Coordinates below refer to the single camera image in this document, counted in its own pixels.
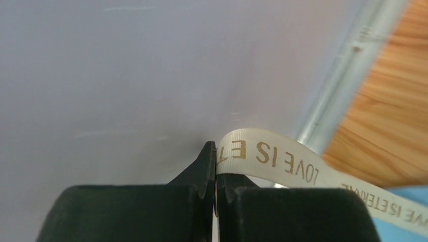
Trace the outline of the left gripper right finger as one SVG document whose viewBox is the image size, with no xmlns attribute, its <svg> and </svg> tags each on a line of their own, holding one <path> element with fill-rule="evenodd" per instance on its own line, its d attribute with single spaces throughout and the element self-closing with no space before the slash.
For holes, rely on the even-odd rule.
<svg viewBox="0 0 428 242">
<path fill-rule="evenodd" d="M 261 188 L 217 176 L 220 241 L 379 241 L 363 201 L 345 189 Z"/>
</svg>

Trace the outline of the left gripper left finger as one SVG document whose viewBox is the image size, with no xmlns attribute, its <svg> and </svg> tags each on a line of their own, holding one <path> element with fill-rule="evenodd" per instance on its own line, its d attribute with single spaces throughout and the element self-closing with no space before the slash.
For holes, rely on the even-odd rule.
<svg viewBox="0 0 428 242">
<path fill-rule="evenodd" d="M 211 241 L 216 145 L 163 185 L 65 189 L 37 241 Z"/>
</svg>

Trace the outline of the cream printed ribbon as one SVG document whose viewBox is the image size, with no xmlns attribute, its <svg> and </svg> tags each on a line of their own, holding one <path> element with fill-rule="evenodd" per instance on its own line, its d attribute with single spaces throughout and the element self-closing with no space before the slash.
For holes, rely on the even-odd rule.
<svg viewBox="0 0 428 242">
<path fill-rule="evenodd" d="M 427 237 L 427 206 L 328 166 L 299 142 L 264 129 L 237 129 L 217 148 L 217 174 L 253 176 L 287 188 L 340 188 L 355 193 L 370 215 Z"/>
</svg>

